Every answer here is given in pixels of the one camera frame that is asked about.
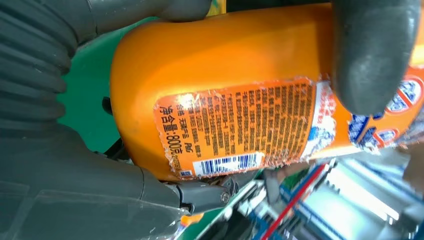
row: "peeling label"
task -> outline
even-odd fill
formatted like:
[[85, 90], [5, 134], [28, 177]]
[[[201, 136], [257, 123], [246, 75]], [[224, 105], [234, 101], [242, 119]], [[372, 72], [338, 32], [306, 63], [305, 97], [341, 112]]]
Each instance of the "peeling label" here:
[[411, 110], [422, 105], [423, 86], [424, 83], [420, 77], [407, 74], [384, 112], [373, 116], [352, 114], [348, 127], [351, 143], [361, 149], [371, 151], [393, 146], [394, 142], [407, 129], [395, 126], [399, 125], [399, 121], [405, 122], [413, 119], [414, 111]]
[[328, 82], [306, 77], [165, 96], [154, 117], [180, 178], [298, 161], [329, 145], [336, 102]]

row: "orange label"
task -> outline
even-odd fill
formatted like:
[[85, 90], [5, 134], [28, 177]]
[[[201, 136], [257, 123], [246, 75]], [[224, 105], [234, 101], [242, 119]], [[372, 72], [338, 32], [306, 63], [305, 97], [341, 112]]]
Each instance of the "orange label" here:
[[306, 77], [160, 98], [154, 118], [180, 178], [281, 166], [329, 145], [335, 101]]

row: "barcode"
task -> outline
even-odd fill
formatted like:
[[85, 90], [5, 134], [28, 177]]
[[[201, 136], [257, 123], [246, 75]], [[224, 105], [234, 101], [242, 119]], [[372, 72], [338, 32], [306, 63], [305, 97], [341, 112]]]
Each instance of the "barcode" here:
[[263, 155], [263, 153], [255, 152], [204, 161], [195, 161], [193, 162], [193, 166], [196, 176], [226, 174], [259, 167], [261, 165]]

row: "screw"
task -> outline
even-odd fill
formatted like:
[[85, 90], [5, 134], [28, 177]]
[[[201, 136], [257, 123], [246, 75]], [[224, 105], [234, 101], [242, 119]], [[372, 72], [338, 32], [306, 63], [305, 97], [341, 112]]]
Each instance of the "screw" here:
[[230, 194], [228, 192], [223, 192], [221, 194], [221, 202], [223, 204], [227, 204], [229, 200], [230, 200]]

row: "red wire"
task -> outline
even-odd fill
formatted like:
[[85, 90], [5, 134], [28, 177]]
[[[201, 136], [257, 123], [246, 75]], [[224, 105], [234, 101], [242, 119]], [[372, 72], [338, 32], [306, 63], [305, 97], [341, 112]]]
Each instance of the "red wire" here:
[[302, 197], [302, 195], [305, 193], [305, 191], [308, 189], [309, 185], [312, 184], [312, 182], [315, 181], [316, 178], [318, 178], [321, 174], [321, 172], [325, 168], [325, 164], [318, 167], [317, 171], [308, 179], [308, 181], [303, 185], [303, 187], [299, 190], [299, 192], [293, 197], [291, 201], [288, 202], [285, 209], [280, 213], [277, 220], [266, 230], [265, 234], [261, 238], [261, 240], [267, 240], [271, 234], [275, 231], [275, 229], [280, 225], [281, 220], [287, 215], [289, 210], [293, 208], [293, 206], [299, 201], [299, 199]]

